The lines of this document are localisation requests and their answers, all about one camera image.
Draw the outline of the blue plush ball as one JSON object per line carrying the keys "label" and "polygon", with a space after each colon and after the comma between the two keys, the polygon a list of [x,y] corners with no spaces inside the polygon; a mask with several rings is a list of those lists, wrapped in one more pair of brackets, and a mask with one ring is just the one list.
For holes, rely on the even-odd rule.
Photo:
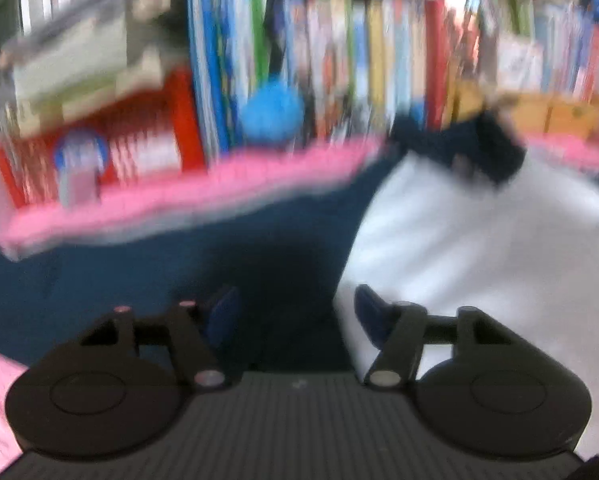
{"label": "blue plush ball", "polygon": [[301,92],[280,79],[271,79],[242,107],[238,125],[248,145],[281,146],[295,139],[304,115]]}

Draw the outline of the pink towel mat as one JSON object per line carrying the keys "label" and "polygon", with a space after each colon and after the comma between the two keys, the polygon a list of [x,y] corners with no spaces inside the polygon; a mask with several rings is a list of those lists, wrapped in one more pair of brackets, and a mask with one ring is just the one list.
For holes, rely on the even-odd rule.
{"label": "pink towel mat", "polygon": [[[291,200],[334,200],[342,223],[357,184],[383,162],[374,145],[304,155],[238,155],[208,174],[114,188],[67,211],[14,211],[0,187],[0,472],[20,449],[5,419],[8,387],[27,363],[104,310],[155,310],[177,286],[191,295],[208,261],[190,233]],[[357,283],[436,313],[473,304],[580,374],[593,397],[580,440],[599,452],[599,184],[540,146],[499,188],[465,182],[408,154],[381,181],[328,304]]]}

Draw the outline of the wooden desk organizer with drawers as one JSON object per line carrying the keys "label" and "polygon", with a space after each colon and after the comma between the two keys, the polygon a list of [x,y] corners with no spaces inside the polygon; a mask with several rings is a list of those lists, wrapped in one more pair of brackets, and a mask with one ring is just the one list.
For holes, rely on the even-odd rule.
{"label": "wooden desk organizer with drawers", "polygon": [[591,101],[554,93],[499,90],[459,80],[449,92],[445,122],[459,122],[485,110],[503,110],[525,136],[577,136],[588,139],[599,125],[599,94]]}

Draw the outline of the navy and white jacket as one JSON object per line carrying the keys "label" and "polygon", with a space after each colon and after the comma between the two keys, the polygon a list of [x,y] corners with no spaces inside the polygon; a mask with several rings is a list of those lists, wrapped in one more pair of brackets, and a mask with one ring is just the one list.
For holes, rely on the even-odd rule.
{"label": "navy and white jacket", "polygon": [[599,184],[482,116],[395,148],[333,185],[233,192],[86,236],[0,248],[0,353],[30,365],[117,306],[153,314],[241,292],[229,348],[253,370],[369,370],[354,312],[369,285],[435,314],[475,306],[584,379],[599,452]]}

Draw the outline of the right row of upright books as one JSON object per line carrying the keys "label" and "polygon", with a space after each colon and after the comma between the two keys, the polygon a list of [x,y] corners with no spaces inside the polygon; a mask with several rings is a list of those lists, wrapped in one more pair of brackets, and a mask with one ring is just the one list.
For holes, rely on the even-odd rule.
{"label": "right row of upright books", "polygon": [[445,122],[459,80],[591,101],[599,24],[577,0],[427,0],[427,118]]}

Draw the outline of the stack of paper books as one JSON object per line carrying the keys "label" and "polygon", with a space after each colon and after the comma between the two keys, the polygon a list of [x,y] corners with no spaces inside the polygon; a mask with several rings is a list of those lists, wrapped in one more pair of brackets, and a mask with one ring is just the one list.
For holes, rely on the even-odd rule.
{"label": "stack of paper books", "polygon": [[185,56],[172,0],[70,0],[0,52],[0,141],[27,139],[162,87]]}

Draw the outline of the blue round tag stand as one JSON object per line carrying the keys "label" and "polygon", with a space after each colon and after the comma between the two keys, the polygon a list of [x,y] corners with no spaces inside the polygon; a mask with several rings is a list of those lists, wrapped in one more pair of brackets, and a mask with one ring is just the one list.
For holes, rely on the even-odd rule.
{"label": "blue round tag stand", "polygon": [[100,198],[100,181],[109,162],[108,144],[93,129],[72,129],[53,151],[58,201],[72,209]]}

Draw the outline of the red plastic crate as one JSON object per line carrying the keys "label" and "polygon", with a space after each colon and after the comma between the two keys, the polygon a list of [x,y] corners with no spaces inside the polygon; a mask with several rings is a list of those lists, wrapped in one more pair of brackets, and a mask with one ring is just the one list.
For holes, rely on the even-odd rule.
{"label": "red plastic crate", "polygon": [[94,168],[99,190],[205,169],[191,70],[178,67],[162,88],[16,140],[11,151],[0,146],[0,174],[17,208],[57,202],[60,175],[77,168]]}

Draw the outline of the row of upright books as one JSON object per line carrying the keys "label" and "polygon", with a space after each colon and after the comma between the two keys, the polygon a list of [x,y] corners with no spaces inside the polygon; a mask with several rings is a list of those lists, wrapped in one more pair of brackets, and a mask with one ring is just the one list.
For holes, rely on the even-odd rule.
{"label": "row of upright books", "polygon": [[599,24],[577,0],[427,0],[427,118],[445,122],[459,80],[591,101]]}
{"label": "row of upright books", "polygon": [[[248,146],[290,151],[385,136],[427,118],[427,0],[185,0],[200,138],[208,162]],[[245,143],[238,115],[280,79],[305,115],[290,143]]]}

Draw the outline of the left row of upright books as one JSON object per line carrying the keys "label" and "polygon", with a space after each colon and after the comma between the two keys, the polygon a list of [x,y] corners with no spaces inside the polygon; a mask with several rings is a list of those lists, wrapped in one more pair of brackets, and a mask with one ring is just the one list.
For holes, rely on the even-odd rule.
{"label": "left row of upright books", "polygon": [[[185,0],[200,138],[208,162],[248,146],[290,151],[385,136],[427,118],[427,0]],[[238,115],[280,79],[305,115],[290,143],[245,143]]]}

